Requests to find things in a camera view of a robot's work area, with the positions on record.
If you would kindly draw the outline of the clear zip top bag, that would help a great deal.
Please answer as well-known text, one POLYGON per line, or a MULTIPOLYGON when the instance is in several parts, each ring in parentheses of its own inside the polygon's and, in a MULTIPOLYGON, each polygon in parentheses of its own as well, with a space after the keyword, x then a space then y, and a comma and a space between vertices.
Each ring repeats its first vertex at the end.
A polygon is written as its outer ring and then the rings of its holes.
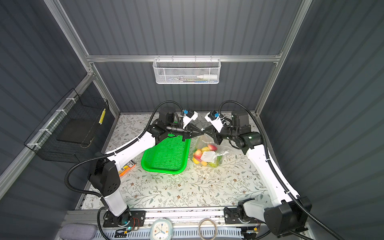
POLYGON ((225 155, 228 155, 231 152, 231 149, 229 147, 216 145, 210 136, 203 135, 203 136, 199 136, 197 141, 196 141, 195 148, 194 148, 193 153, 192 153, 192 161, 193 161, 193 157, 194 157, 193 156, 194 152, 198 149, 202 150, 202 148, 207 147, 208 144, 215 145, 218 148, 218 150, 215 152, 213 152, 213 151, 203 152, 201 160, 204 162, 207 162, 207 163, 217 162, 218 156, 223 156, 223 158, 224 158, 225 155))

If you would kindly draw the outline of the light green fruit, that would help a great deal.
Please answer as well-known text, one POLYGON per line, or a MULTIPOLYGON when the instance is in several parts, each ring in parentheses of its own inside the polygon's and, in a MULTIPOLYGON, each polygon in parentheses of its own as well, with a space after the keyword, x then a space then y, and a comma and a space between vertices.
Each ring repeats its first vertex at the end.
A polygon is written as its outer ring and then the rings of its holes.
POLYGON ((218 162, 208 163, 208 165, 209 165, 210 167, 217 168, 217 167, 219 166, 219 163, 218 163, 218 162))

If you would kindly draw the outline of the green plastic basket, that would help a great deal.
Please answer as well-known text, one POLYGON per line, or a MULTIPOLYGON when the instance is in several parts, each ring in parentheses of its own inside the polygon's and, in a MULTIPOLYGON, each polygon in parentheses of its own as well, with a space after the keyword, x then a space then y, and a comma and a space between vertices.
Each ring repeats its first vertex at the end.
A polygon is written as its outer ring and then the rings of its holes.
POLYGON ((183 141, 182 136, 169 132, 166 138, 144 152, 142 168, 147 172, 180 174, 187 166, 191 140, 183 141))

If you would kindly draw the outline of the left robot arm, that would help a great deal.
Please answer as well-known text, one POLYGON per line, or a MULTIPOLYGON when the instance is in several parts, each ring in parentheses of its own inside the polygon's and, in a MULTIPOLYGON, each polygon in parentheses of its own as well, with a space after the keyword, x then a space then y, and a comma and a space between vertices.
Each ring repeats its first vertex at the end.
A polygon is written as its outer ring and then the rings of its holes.
POLYGON ((161 108, 159 118, 156 121, 149 120, 139 136, 101 156, 100 160, 91 164, 88 180, 98 190, 99 199, 114 217, 119 218, 129 214, 129 207, 119 190, 120 174, 128 163, 141 153, 161 143, 169 135, 181 136, 185 141, 203 134, 192 124, 192 121, 198 118, 196 111, 182 110, 177 122, 175 122, 175 118, 176 113, 173 108, 161 108))

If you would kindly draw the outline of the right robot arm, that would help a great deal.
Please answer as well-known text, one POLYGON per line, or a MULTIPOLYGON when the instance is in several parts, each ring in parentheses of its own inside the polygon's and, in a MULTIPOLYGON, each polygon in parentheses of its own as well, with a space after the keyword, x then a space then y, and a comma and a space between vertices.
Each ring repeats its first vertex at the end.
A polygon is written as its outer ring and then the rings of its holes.
POLYGON ((290 186, 270 158, 262 135, 251 129, 247 111, 233 111, 229 127, 225 126, 224 117, 216 111, 207 113, 205 119, 211 125, 204 132, 218 145, 224 139, 235 143, 255 166, 270 195, 272 206, 269 208, 258 204, 256 199, 240 201, 237 207, 239 219, 244 222, 261 221, 276 236, 303 232, 308 218, 306 212, 311 210, 312 204, 290 186))

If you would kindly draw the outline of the pack of coloured markers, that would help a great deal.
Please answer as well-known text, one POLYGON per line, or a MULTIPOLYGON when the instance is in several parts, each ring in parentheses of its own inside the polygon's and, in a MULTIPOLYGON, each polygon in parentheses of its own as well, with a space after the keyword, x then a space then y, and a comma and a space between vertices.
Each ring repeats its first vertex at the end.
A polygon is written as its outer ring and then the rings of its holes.
POLYGON ((132 160, 130 160, 128 163, 126 163, 120 170, 119 170, 119 177, 122 178, 124 175, 126 175, 131 169, 133 169, 136 166, 136 163, 132 160))

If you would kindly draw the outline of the white analog clock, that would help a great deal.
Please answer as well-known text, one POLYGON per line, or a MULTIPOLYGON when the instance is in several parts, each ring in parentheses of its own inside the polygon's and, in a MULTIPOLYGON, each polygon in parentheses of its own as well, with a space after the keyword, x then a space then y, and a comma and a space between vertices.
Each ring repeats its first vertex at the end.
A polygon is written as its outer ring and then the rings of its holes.
POLYGON ((153 222, 150 230, 150 240, 171 240, 173 237, 173 223, 168 219, 153 222))

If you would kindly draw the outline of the grey cloth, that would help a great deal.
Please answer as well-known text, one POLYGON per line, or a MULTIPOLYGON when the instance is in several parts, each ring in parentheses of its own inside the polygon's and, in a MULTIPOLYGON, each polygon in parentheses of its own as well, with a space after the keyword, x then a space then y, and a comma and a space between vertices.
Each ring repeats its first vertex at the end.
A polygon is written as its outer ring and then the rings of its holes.
POLYGON ((94 225, 68 224, 61 229, 59 236, 63 240, 92 240, 96 231, 94 225))

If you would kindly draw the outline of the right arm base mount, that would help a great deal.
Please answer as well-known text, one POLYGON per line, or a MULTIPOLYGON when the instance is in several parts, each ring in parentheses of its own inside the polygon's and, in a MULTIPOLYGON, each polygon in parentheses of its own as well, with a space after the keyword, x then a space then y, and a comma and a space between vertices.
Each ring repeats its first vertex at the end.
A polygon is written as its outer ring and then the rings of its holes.
POLYGON ((254 224, 259 225, 262 222, 255 218, 247 217, 242 211, 237 208, 224 207, 224 219, 227 225, 235 224, 254 224))

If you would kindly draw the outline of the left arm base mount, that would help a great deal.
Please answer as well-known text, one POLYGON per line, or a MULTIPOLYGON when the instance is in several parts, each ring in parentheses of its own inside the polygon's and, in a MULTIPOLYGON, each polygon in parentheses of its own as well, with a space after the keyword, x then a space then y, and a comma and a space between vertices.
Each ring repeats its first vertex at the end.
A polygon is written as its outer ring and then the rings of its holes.
POLYGON ((128 211, 126 210, 121 216, 116 217, 110 211, 105 213, 103 217, 104 228, 128 228, 142 227, 146 219, 146 211, 128 211))

